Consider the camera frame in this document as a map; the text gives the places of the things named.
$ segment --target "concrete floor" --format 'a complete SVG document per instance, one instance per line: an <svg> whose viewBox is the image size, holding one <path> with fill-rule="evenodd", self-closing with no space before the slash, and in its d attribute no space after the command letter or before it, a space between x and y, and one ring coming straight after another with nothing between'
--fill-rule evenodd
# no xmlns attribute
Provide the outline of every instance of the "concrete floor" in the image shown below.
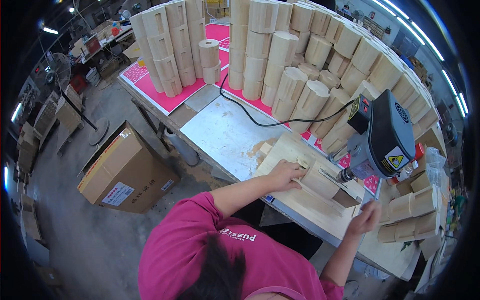
<svg viewBox="0 0 480 300"><path fill-rule="evenodd" d="M124 120L152 145L160 141L146 124L131 96L116 81L89 87L85 115L91 120L107 117L108 134ZM167 163L181 177L181 182L146 214L138 215L91 205L76 189L83 165L95 151L88 144L90 127L74 133L63 156L56 155L58 130L52 135L43 153L38 156L27 194L37 201L39 227L50 249L50 265L63 283L66 299L139 299L137 270L142 248L150 231L179 200L199 192L226 185L210 176L211 167L201 161L188 166L175 151ZM311 262L319 272L333 253L334 247L324 243ZM384 299L388 289L398 280L385 282L351 270L349 279L360 284L355 299Z"/></svg>

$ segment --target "barcode sticker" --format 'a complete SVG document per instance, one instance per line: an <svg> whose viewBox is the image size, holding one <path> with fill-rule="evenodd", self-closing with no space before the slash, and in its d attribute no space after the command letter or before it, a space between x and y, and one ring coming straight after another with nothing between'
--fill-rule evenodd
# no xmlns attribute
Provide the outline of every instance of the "barcode sticker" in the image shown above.
<svg viewBox="0 0 480 300"><path fill-rule="evenodd" d="M114 205L114 206L119 206L123 202L123 200L127 199L127 197L134 190L135 190L134 188L119 182L115 184L115 186L108 193L108 195L105 198L103 198L102 202L110 205Z"/></svg>

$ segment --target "person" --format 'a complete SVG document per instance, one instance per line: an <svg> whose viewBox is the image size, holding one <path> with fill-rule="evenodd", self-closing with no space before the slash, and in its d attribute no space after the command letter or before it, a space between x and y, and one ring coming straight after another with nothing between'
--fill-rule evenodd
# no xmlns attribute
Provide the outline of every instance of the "person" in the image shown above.
<svg viewBox="0 0 480 300"><path fill-rule="evenodd" d="M378 224L381 205L370 201L352 219L320 277L301 254L231 217L259 197L301 189L306 174L282 159L255 177L179 201L143 249L138 289L143 300L342 299L362 234Z"/></svg>

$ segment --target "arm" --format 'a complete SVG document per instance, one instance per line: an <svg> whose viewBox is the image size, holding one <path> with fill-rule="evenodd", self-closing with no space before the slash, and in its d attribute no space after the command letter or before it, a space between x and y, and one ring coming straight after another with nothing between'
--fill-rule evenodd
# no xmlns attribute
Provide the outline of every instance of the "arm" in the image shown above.
<svg viewBox="0 0 480 300"><path fill-rule="evenodd" d="M370 201L362 207L362 210L362 213L350 222L342 242L328 260L320 279L333 282L340 287L345 285L362 234L372 231L378 224L382 205L378 201Z"/></svg>
<svg viewBox="0 0 480 300"><path fill-rule="evenodd" d="M215 201L215 206L223 213L224 217L228 217L270 192L288 191L293 188L301 189L301 186L292 179L300 178L306 172L307 170L300 169L298 163L289 163L282 159L268 175L234 183L210 193Z"/></svg>

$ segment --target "standing fan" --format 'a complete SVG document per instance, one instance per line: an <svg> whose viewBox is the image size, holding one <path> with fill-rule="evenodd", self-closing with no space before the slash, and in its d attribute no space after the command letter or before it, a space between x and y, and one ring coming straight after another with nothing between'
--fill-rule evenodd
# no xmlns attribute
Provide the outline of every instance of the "standing fan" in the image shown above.
<svg viewBox="0 0 480 300"><path fill-rule="evenodd" d="M47 57L47 62L49 66L45 68L46 73L44 76L37 76L37 79L44 81L44 84L40 86L41 92L38 100L43 104L47 104L49 101L55 101L55 99L49 96L53 91L59 92L59 95L94 129L88 135L88 143L90 145L98 144L107 133L110 122L107 118L102 117L93 124L64 93L71 75L70 62L66 55L53 53Z"/></svg>

